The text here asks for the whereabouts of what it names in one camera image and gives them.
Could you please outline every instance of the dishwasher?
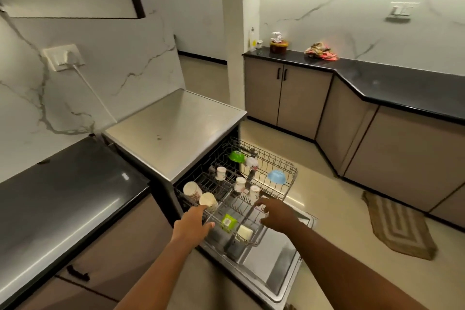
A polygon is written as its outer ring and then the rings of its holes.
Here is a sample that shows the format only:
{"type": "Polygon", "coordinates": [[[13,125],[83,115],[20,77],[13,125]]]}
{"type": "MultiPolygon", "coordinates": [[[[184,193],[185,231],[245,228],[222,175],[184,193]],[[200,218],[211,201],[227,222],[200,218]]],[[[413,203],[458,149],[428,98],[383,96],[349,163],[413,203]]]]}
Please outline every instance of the dishwasher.
{"type": "MultiPolygon", "coordinates": [[[[198,205],[183,193],[186,183],[194,181],[204,193],[211,192],[218,207],[214,211],[205,210],[203,221],[215,222],[215,227],[199,247],[266,307],[282,310],[302,259],[284,234],[260,223],[266,216],[264,206],[254,206],[250,197],[234,190],[234,184],[237,177],[243,177],[247,189],[256,185],[260,188],[260,196],[286,202],[285,197],[298,172],[291,162],[241,141],[239,124],[246,114],[226,104],[178,90],[107,129],[104,136],[116,145],[121,155],[159,183],[158,189],[152,189],[159,191],[154,197],[170,221],[179,219],[191,206],[198,205]],[[193,138],[189,132],[201,132],[204,139],[193,138]],[[233,151],[255,158],[258,168],[230,160],[233,151]],[[215,179],[218,167],[226,168],[224,180],[215,179]],[[285,174],[284,184],[268,179],[268,173],[273,170],[285,174]],[[174,210],[171,218],[168,208],[163,208],[169,203],[160,202],[163,201],[161,197],[171,203],[174,210]],[[237,222],[233,227],[227,225],[225,217],[237,222]],[[250,238],[244,239],[238,233],[241,225],[252,231],[250,238]]],[[[309,228],[315,226],[316,218],[291,207],[300,221],[309,228]]]]}

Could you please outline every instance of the blue bowl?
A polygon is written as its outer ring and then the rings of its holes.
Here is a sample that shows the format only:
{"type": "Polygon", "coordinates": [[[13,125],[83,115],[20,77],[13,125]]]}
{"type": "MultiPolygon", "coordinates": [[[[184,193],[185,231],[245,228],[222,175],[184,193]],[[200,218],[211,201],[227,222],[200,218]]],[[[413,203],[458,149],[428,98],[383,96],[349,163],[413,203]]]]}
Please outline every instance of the blue bowl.
{"type": "Polygon", "coordinates": [[[269,172],[268,179],[270,179],[273,183],[276,183],[276,184],[286,183],[286,176],[280,170],[272,170],[271,172],[269,172]]]}

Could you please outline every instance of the power cord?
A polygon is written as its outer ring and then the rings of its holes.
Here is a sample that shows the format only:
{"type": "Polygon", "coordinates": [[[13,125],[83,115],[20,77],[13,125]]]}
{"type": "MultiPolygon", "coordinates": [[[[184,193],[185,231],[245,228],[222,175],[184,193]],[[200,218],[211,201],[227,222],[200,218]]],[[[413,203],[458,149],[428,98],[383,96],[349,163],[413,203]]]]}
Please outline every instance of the power cord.
{"type": "Polygon", "coordinates": [[[81,74],[81,72],[79,71],[79,68],[76,65],[77,63],[78,63],[78,58],[76,57],[76,55],[72,51],[67,51],[66,55],[65,55],[65,64],[68,65],[68,66],[71,66],[74,69],[74,71],[76,71],[78,73],[79,77],[84,81],[84,83],[87,85],[87,87],[90,89],[90,91],[92,91],[93,95],[100,102],[100,104],[105,109],[105,111],[108,113],[110,118],[115,123],[117,123],[118,121],[115,119],[115,117],[112,115],[112,113],[110,113],[107,106],[105,106],[105,103],[103,103],[103,101],[100,99],[100,97],[97,95],[97,93],[93,90],[90,83],[85,79],[83,74],[81,74]]]}

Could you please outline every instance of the cloth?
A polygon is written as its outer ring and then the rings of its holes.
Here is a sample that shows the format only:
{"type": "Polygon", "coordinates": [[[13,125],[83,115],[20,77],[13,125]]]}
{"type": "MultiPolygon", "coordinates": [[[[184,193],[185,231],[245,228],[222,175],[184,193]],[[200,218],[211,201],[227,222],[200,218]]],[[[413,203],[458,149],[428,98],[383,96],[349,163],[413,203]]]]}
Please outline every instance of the cloth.
{"type": "Polygon", "coordinates": [[[307,48],[304,53],[312,58],[338,60],[338,56],[331,52],[331,48],[322,42],[315,43],[310,48],[307,48]]]}

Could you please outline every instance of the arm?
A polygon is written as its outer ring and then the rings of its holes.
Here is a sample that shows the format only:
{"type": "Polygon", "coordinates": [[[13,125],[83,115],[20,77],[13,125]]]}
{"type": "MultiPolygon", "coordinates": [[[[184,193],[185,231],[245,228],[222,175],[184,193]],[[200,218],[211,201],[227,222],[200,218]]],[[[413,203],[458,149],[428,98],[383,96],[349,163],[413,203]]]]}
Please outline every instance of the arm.
{"type": "Polygon", "coordinates": [[[207,206],[191,207],[174,223],[173,236],[161,255],[114,310],[165,310],[184,261],[215,223],[202,226],[207,206]]]}
{"type": "Polygon", "coordinates": [[[401,289],[337,248],[297,219],[279,200],[261,198],[269,215],[261,223],[294,244],[334,310],[426,310],[401,289]]]}

